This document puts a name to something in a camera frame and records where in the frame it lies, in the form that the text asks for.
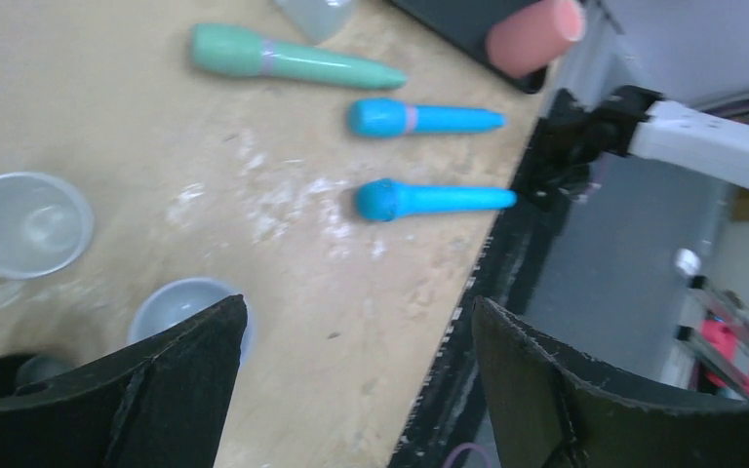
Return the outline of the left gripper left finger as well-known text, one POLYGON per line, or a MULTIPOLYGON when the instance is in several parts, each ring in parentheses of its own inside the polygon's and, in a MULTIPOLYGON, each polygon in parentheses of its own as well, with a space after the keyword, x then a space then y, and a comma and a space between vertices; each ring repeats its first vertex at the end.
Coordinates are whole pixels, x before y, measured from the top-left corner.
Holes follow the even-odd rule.
POLYGON ((211 467, 240 367, 192 325, 0 399, 0 467, 211 467))

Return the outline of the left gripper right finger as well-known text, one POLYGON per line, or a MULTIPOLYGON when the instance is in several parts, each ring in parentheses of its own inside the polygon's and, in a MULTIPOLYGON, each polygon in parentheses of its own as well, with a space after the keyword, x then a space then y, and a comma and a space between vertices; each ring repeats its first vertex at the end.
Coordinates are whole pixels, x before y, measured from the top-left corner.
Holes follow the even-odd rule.
POLYGON ((486 298, 472 330, 504 467, 749 467, 749 402, 619 369, 486 298))

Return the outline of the light grey mug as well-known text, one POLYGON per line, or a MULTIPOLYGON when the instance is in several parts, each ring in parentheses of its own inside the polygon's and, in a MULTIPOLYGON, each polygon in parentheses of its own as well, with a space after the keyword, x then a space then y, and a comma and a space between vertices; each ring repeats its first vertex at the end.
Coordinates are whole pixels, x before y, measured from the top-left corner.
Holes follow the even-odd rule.
POLYGON ((194 325, 215 342, 216 350, 244 366, 254 340, 251 306, 237 289, 211 277, 173 281, 153 292, 138 308, 126 339, 128 346, 153 336, 175 335, 194 325))

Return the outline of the brown mug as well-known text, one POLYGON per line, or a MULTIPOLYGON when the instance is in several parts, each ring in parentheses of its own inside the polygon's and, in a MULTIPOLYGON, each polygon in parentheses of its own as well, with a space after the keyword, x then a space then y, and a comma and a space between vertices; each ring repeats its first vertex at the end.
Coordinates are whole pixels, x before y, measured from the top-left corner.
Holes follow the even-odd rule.
POLYGON ((50 379, 74 369, 71 362, 50 354, 20 352, 0 356, 0 399, 46 390, 50 379))

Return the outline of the dark blue-grey mug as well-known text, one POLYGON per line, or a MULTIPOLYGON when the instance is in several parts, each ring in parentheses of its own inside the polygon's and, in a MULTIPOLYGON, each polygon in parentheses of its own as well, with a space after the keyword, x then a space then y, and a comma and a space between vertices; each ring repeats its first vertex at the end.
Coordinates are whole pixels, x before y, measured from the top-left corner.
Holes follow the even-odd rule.
POLYGON ((0 175, 0 278, 59 271, 88 249, 94 232, 88 200, 66 180, 38 172, 0 175))

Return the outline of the pink mug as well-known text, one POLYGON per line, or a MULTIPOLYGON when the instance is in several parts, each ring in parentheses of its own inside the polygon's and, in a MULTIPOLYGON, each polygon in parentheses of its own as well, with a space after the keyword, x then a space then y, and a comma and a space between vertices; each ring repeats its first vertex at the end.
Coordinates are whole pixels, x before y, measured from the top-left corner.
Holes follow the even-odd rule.
POLYGON ((493 67, 522 78, 565 54, 585 32, 586 14, 579 1, 537 1, 492 26, 486 52, 493 67))

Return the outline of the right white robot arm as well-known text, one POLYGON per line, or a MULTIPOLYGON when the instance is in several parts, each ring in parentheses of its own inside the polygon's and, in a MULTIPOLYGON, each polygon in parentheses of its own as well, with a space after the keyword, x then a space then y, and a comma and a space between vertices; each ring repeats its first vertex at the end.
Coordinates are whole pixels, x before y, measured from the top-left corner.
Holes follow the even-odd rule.
POLYGON ((594 108, 560 90, 532 138, 530 191, 579 194, 604 153, 659 161, 749 189, 749 125, 626 85, 594 108))

